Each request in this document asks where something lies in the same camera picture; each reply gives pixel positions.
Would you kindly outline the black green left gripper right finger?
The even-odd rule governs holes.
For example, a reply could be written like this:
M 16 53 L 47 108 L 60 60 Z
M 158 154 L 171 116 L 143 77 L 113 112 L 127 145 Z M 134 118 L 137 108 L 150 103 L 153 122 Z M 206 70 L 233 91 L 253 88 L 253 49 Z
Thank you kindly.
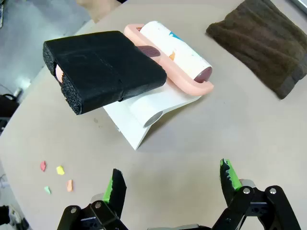
M 220 182 L 227 208 L 213 230 L 239 230 L 247 217 L 257 217 L 265 230 L 301 229 L 280 186 L 259 190 L 251 180 L 240 180 L 228 159 L 220 160 Z

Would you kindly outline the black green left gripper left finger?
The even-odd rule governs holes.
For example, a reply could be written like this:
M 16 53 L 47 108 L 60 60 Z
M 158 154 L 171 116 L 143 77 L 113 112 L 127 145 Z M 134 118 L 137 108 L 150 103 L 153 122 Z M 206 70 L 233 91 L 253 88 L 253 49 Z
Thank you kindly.
M 120 220 L 126 184 L 122 172 L 113 169 L 106 192 L 101 200 L 90 203 L 85 208 L 68 206 L 64 209 L 58 225 L 59 230 L 126 230 Z

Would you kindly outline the person's right hand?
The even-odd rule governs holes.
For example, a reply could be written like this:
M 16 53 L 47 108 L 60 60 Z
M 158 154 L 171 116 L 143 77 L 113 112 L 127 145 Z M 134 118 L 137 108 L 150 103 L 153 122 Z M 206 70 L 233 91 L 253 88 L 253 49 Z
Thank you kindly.
M 121 5 L 117 0 L 76 0 L 76 3 L 88 11 L 94 23 Z

